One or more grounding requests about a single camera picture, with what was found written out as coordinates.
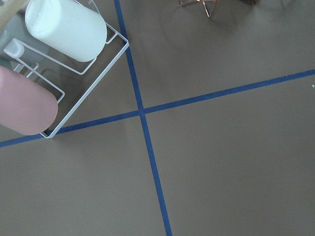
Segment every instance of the pink cup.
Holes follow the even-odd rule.
[[[23,135],[45,131],[55,120],[55,96],[25,76],[0,66],[0,124]]]

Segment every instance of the wooden handle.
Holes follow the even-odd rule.
[[[0,30],[21,9],[27,0],[9,0],[0,8]]]

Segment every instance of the gray surface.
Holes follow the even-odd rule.
[[[0,179],[3,236],[165,233],[139,118],[1,148]]]
[[[113,1],[96,3],[119,29]],[[212,20],[200,3],[121,5],[145,107],[315,68],[312,0],[222,0]],[[69,92],[59,118],[106,60],[81,79],[45,71]],[[174,236],[315,235],[312,84],[146,115]],[[123,55],[66,125],[134,110]],[[0,235],[165,235],[139,118],[0,148]]]
[[[315,234],[314,81],[147,115],[174,236]]]

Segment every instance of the white wire dish rack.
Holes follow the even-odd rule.
[[[78,4],[82,4],[81,0],[76,1]],[[97,12],[98,14],[100,14],[96,4],[94,3],[93,0],[86,0],[85,2],[85,6],[90,8],[91,10]],[[119,37],[120,39],[123,40],[123,44],[121,45],[120,49],[118,52],[116,52],[116,54],[113,56],[111,55],[112,60],[107,63],[106,65],[104,65],[104,69],[102,70],[101,73],[97,74],[94,78],[94,80],[92,81],[92,84],[85,90],[85,92],[83,93],[83,95],[80,96],[80,98],[75,102],[74,105],[71,106],[71,108],[69,109],[69,111],[65,114],[65,116],[58,121],[58,123],[55,125],[55,127],[52,130],[49,131],[44,131],[41,133],[41,135],[45,138],[53,138],[57,132],[62,128],[62,126],[67,122],[67,120],[72,116],[72,114],[76,111],[76,109],[81,105],[81,103],[86,99],[86,97],[91,93],[91,91],[96,87],[96,85],[100,82],[100,80],[106,75],[106,73],[110,70],[110,68],[116,63],[116,61],[121,57],[121,55],[126,51],[126,49],[129,47],[129,42],[128,40],[122,36],[117,30],[115,30],[112,26],[110,26],[108,23],[106,23],[107,25],[107,29],[110,29],[111,32],[113,33],[113,35],[110,36],[109,39],[106,40],[105,42],[105,47],[103,49],[104,53],[106,52],[106,45],[112,43],[112,41]],[[40,74],[37,70],[39,68],[39,64],[30,66],[28,64],[26,64],[24,61],[21,60],[21,56],[22,55],[17,55],[16,51],[18,49],[21,49],[21,47],[23,47],[23,51],[24,48],[27,48],[27,50],[32,50],[33,52],[42,55],[44,58],[48,59],[50,61],[50,63],[54,63],[56,65],[59,65],[63,68],[66,68],[69,71],[74,72],[75,74],[79,75],[79,76],[83,76],[88,70],[91,70],[93,68],[93,65],[95,64],[95,62],[97,61],[97,57],[94,58],[91,62],[88,63],[88,65],[84,66],[83,70],[78,70],[76,68],[73,68],[73,66],[69,66],[66,65],[63,62],[60,62],[59,60],[45,54],[42,53],[41,51],[37,50],[36,48],[33,48],[31,46],[29,46],[28,44],[18,40],[18,39],[12,39],[10,41],[10,43],[6,46],[6,48],[4,49],[4,52],[7,53],[9,56],[11,56],[12,58],[16,59],[18,61],[18,65],[15,67],[14,71],[21,73],[23,71],[23,69],[27,69],[29,72],[27,73],[26,77],[30,77],[31,75],[36,75],[38,76],[38,78],[40,78],[41,80],[43,80],[45,83],[48,84],[48,86],[50,86],[52,89],[55,89],[56,91],[58,91],[60,93],[59,98],[57,98],[57,102],[58,104],[61,102],[61,100],[64,98],[65,96],[65,92],[63,89],[61,89],[59,86],[57,86],[56,84],[54,84],[53,82],[51,82],[50,80],[48,80],[47,78],[45,78],[42,74]]]

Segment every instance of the blue line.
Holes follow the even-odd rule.
[[[78,130],[78,129],[84,129],[84,128],[88,128],[88,127],[92,127],[92,126],[96,126],[96,125],[100,125],[100,124],[105,124],[105,123],[110,123],[110,122],[114,122],[114,121],[118,121],[118,120],[122,120],[122,119],[136,117],[138,115],[139,115],[138,111],[133,111],[133,112],[127,112],[127,113],[123,113],[123,114],[115,115],[115,116],[111,116],[111,117],[87,121],[84,123],[63,127],[58,131],[57,134],[67,133],[67,132],[71,132],[71,131]],[[17,138],[17,139],[7,140],[7,141],[0,142],[0,148],[15,145],[15,144],[20,144],[20,143],[25,143],[25,142],[40,139],[40,138],[43,138],[43,136],[41,134],[37,134],[37,135],[24,136],[24,137]]]
[[[120,2],[119,2],[119,0],[114,0],[114,3],[115,3],[115,8],[116,8],[117,16],[118,16],[118,21],[119,21],[119,26],[120,26],[121,33],[122,33],[122,35],[124,37],[128,38],[127,37],[125,23],[124,23],[124,17],[123,17],[122,9],[121,9],[121,6],[120,6]],[[126,50],[126,57],[127,57],[127,62],[128,62],[129,70],[130,70],[131,80],[132,80],[132,85],[133,85],[133,89],[134,89],[134,93],[135,93],[135,97],[136,97],[136,101],[137,101],[137,105],[138,105],[141,125],[142,125],[143,134],[144,134],[144,138],[145,138],[145,142],[146,142],[146,146],[147,146],[147,150],[148,150],[150,165],[151,165],[151,169],[152,169],[154,183],[155,183],[155,186],[156,186],[157,198],[158,198],[160,210],[161,210],[161,213],[162,213],[162,218],[163,218],[163,222],[164,222],[165,232],[166,232],[167,236],[172,236],[171,225],[170,225],[170,222],[169,222],[167,209],[166,209],[166,204],[165,204],[165,199],[164,199],[164,195],[163,195],[163,190],[162,190],[161,182],[160,182],[160,179],[159,179],[157,162],[156,162],[154,151],[153,151],[153,146],[152,146],[152,141],[151,141],[151,137],[150,137],[149,127],[148,127],[146,115],[145,115],[145,112],[144,112],[144,107],[143,107],[143,102],[142,102],[142,98],[141,98],[140,88],[139,88],[137,75],[136,75],[136,71],[135,71],[135,68],[134,68],[134,64],[133,64],[133,59],[132,59],[130,48],[128,48]]]
[[[292,74],[288,76],[278,77],[271,80],[265,80],[265,81],[261,81],[261,82],[257,82],[257,83],[253,83],[249,85],[239,86],[236,88],[229,88],[229,89],[225,89],[218,92],[204,94],[201,96],[191,97],[191,98],[187,98],[187,99],[183,99],[183,100],[179,100],[175,102],[169,102],[162,105],[148,107],[145,109],[145,113],[148,114],[148,113],[158,112],[158,111],[162,111],[162,110],[166,110],[170,108],[180,107],[180,106],[184,106],[184,105],[195,103],[195,102],[201,102],[201,101],[213,99],[216,97],[222,97],[222,96],[226,96],[226,95],[230,95],[230,94],[234,94],[238,92],[248,91],[251,89],[257,89],[264,86],[274,85],[274,84],[278,84],[278,83],[282,83],[282,82],[286,82],[290,80],[296,80],[296,79],[300,79],[300,78],[311,76],[311,75],[315,75],[315,70],[308,70],[308,71],[304,71],[304,72],[300,72],[300,73],[296,73],[296,74]]]

